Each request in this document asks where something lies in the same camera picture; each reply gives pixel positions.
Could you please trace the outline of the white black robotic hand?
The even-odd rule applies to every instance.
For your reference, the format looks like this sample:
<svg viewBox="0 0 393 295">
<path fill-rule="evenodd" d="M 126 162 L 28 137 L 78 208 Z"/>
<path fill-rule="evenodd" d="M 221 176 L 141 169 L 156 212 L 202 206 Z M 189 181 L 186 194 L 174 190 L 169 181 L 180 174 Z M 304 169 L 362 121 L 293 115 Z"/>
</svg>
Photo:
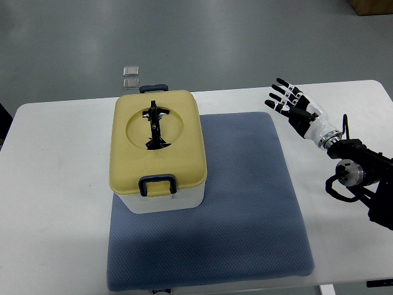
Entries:
<svg viewBox="0 0 393 295">
<path fill-rule="evenodd" d="M 342 133 L 329 122 L 327 113 L 297 86 L 277 78 L 265 104 L 288 118 L 288 123 L 304 139 L 322 150 L 342 139 Z"/>
</svg>

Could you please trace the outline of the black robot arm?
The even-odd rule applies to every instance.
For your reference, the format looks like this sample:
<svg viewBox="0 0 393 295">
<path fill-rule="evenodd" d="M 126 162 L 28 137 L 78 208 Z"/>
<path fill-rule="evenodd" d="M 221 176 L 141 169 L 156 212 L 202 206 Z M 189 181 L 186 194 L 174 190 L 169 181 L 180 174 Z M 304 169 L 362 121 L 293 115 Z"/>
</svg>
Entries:
<svg viewBox="0 0 393 295">
<path fill-rule="evenodd" d="M 368 217 L 392 229 L 392 159 L 370 150 L 359 139 L 349 137 L 348 117 L 343 116 L 345 139 L 327 148 L 331 159 L 340 159 L 335 174 L 325 182 L 325 191 L 337 200 L 360 200 L 368 207 Z"/>
</svg>

